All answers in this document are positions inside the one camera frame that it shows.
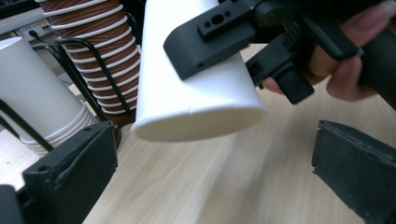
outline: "human hand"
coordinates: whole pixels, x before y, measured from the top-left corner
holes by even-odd
[[[396,34],[396,18],[392,18],[395,15],[396,1],[388,0],[345,21],[340,29],[361,48],[387,28]],[[358,101],[375,94],[374,90],[359,83],[361,68],[359,56],[337,62],[321,47],[316,47],[304,74],[312,85],[330,75],[327,92],[331,96],[346,101]],[[282,93],[271,77],[265,79],[262,85],[269,91]]]

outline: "table surface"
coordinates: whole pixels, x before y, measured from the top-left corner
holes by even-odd
[[[250,57],[261,46],[242,51]],[[119,167],[85,223],[363,223],[314,175],[318,122],[343,123],[396,147],[396,112],[379,96],[346,103],[326,83],[298,105],[258,91],[268,116],[239,133],[150,143],[122,129]],[[23,185],[37,156],[0,132],[0,184]]]

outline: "paper cup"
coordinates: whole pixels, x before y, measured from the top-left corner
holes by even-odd
[[[94,123],[96,123],[96,120],[93,118],[93,116],[89,116],[87,119],[85,119],[83,122],[80,123],[80,126],[78,128],[76,128],[73,132],[71,132],[69,134],[69,137],[67,137],[67,138],[59,138],[59,139],[53,140],[53,141],[49,142],[49,144],[52,147],[58,147],[60,144],[65,142],[68,138],[70,138],[71,136],[73,136],[74,134],[79,132],[80,130],[82,130],[82,129],[88,127],[88,126],[93,125]],[[46,149],[44,149],[38,143],[33,143],[33,144],[24,143],[24,144],[27,147],[29,147],[30,149],[32,149],[33,152],[36,155],[38,155],[39,157],[44,157],[45,155],[48,154],[48,151]]]
[[[111,75],[113,78],[117,78],[117,77],[121,77],[129,72],[133,72],[133,74],[135,74],[134,71],[139,71],[139,66],[140,64],[140,60],[137,60],[136,62],[134,62],[131,66]],[[107,77],[97,77],[97,78],[89,78],[89,77],[85,77],[83,76],[83,78],[87,81],[87,82],[99,82],[99,81],[107,81]]]
[[[132,36],[129,33],[128,35],[125,35],[124,37],[114,41],[113,43],[109,43],[104,46],[96,45],[95,48],[97,49],[98,53],[100,55],[102,55],[102,57],[104,57],[108,53],[115,52],[117,49],[125,48],[125,46],[127,46],[129,43],[133,44],[134,42],[135,42],[134,36]],[[70,53],[71,58],[73,58],[74,60],[93,58],[92,52],[88,49],[83,50],[81,52],[70,52],[69,50],[66,50],[66,51],[68,51]]]
[[[109,25],[107,28],[103,28],[100,30],[97,30],[95,32],[90,32],[87,34],[83,35],[78,35],[75,36],[75,38],[83,38],[86,39],[88,42],[91,44],[98,45],[104,42],[107,42],[111,39],[114,39],[122,34],[124,34],[126,31],[130,29],[129,24],[127,22],[127,17],[124,17],[121,21],[117,21],[113,23],[112,25]],[[71,44],[67,45],[68,49],[81,49],[84,46],[80,44]]]
[[[114,109],[113,107],[110,107],[110,108],[111,108],[111,110],[107,110],[105,107],[102,107],[102,111],[107,113],[107,114],[109,114],[109,115],[119,115],[119,114],[123,114],[123,113],[126,112],[126,110],[123,109],[123,107],[119,107],[119,108],[116,108],[116,109]],[[129,109],[130,110],[135,110],[136,109],[136,105],[131,106]]]
[[[63,25],[76,21],[83,21],[94,18],[120,5],[119,1],[91,1],[74,7],[62,8],[59,10],[44,12],[51,25]]]
[[[137,50],[115,63],[107,64],[106,67],[110,75],[114,75],[128,69],[136,63],[140,64],[140,54]],[[102,78],[105,76],[100,67],[94,69],[81,69],[76,65],[76,68],[85,78]]]
[[[135,78],[138,78],[138,72],[139,69],[136,68],[134,70],[132,70],[129,73],[126,73],[124,76],[120,76],[120,77],[115,77],[113,80],[116,84],[118,83],[123,83],[127,80],[133,80]],[[108,80],[105,81],[87,81],[88,86],[92,87],[92,88],[103,88],[103,87],[110,87],[111,84]]]
[[[85,106],[83,102],[81,102],[81,104],[81,111],[76,115],[76,117],[69,124],[62,127],[62,129],[45,137],[44,139],[47,142],[51,144],[54,141],[59,141],[59,139],[69,138],[71,136],[71,133],[73,133],[77,128],[81,127],[87,119],[93,118],[93,115],[91,114],[87,106]],[[25,140],[23,139],[23,137],[20,137],[20,139],[25,145],[38,145],[36,140]]]
[[[126,104],[129,106],[129,108],[136,108],[136,99],[128,100]],[[118,112],[118,111],[125,111],[124,107],[122,104],[119,105],[102,105],[102,109],[108,112]]]
[[[94,47],[96,49],[100,50],[101,47],[104,47],[104,46],[110,45],[112,43],[115,43],[115,42],[119,41],[120,39],[124,38],[127,35],[132,35],[131,32],[132,32],[132,28],[128,27],[128,30],[125,33],[123,33],[122,35],[116,36],[116,37],[114,37],[112,39],[109,39],[109,40],[107,40],[105,42],[96,44],[96,45],[94,45]],[[69,52],[69,53],[85,53],[86,51],[89,51],[89,49],[87,49],[87,48],[70,49],[70,48],[67,48],[66,46],[64,46],[64,49],[67,52]]]
[[[45,12],[51,12],[62,8],[73,7],[88,3],[91,0],[35,0]]]
[[[59,16],[59,15],[62,15],[62,14],[66,14],[66,13],[69,13],[69,12],[73,12],[73,11],[77,11],[77,10],[83,9],[85,7],[92,7],[94,5],[103,3],[105,1],[106,0],[92,0],[92,1],[89,1],[87,3],[74,5],[74,6],[71,6],[71,7],[62,7],[62,8],[57,9],[57,10],[46,11],[43,14],[46,17]]]
[[[101,30],[108,29],[109,26],[117,21],[121,21],[125,18],[124,14],[120,11],[120,8],[116,8],[115,12],[112,11],[110,15],[106,15],[101,19],[87,19],[84,21],[77,21],[66,25],[51,26],[59,36],[65,37],[77,37],[79,35],[90,34],[99,32]]]
[[[131,55],[136,50],[136,44],[129,42],[127,45],[119,49],[113,50],[107,54],[101,55],[105,65],[117,63],[123,58]],[[99,62],[95,58],[88,59],[71,59],[74,64],[78,65],[79,69],[95,69],[101,68]]]
[[[14,37],[0,41],[0,98],[42,137],[61,130],[80,112],[82,104],[32,50]],[[33,138],[1,114],[24,139]]]
[[[137,92],[134,92],[134,94],[131,95],[125,95],[125,103],[129,104],[133,101],[137,100]],[[111,104],[104,104],[101,101],[98,100],[98,104],[104,107],[116,107],[119,105],[122,105],[122,103],[120,102],[120,100],[117,98],[117,101],[115,103],[111,103]]]
[[[136,83],[128,83],[125,85],[126,91],[122,91],[121,94],[123,96],[126,96],[134,91],[137,91],[138,85]],[[92,93],[93,96],[98,99],[98,100],[114,100],[115,98],[118,98],[117,94],[113,91],[97,91]]]
[[[120,88],[121,92],[123,92],[124,89],[122,87],[127,86],[127,84],[137,86],[138,79],[139,79],[139,73],[136,73],[133,76],[129,77],[128,79],[123,80],[122,82],[116,83],[116,85]],[[112,86],[104,86],[104,87],[95,88],[95,87],[88,85],[88,89],[90,89],[91,91],[99,92],[99,91],[113,90],[113,87]]]
[[[217,0],[147,2],[132,126],[138,138],[159,142],[205,139],[245,129],[266,114],[267,107],[239,53],[182,81],[163,50],[173,29],[217,4]],[[170,16],[164,17],[164,11]]]
[[[128,45],[126,49],[122,48],[121,52],[118,52],[111,56],[106,55],[106,58],[102,58],[102,59],[107,68],[112,68],[118,64],[127,61],[128,59],[134,57],[135,55],[138,55],[138,49],[136,44],[131,43],[131,46]],[[102,70],[102,67],[100,67],[99,63],[94,58],[90,58],[87,60],[73,60],[73,61],[74,64],[76,65],[76,68],[81,73],[90,73],[90,72],[97,72]]]

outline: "stack of paper cups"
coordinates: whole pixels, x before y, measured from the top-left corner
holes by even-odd
[[[66,88],[20,37],[0,41],[0,99],[53,147],[95,123],[87,107]],[[3,112],[0,116],[38,155],[45,149]]]
[[[136,108],[140,54],[127,17],[118,0],[36,0],[60,38],[83,38],[91,42],[130,109]],[[86,80],[103,111],[109,115],[125,112],[120,99],[92,53],[81,45],[65,50]]]

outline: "white plastic cup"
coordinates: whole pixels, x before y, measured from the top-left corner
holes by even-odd
[[[245,129],[266,114],[267,107],[239,53],[182,81],[163,50],[173,29],[218,4],[217,0],[147,2],[132,126],[138,138],[155,142],[206,139]]]
[[[44,138],[67,126],[83,107],[21,37],[0,41],[0,80],[0,99]],[[33,140],[3,112],[0,116],[23,139]]]

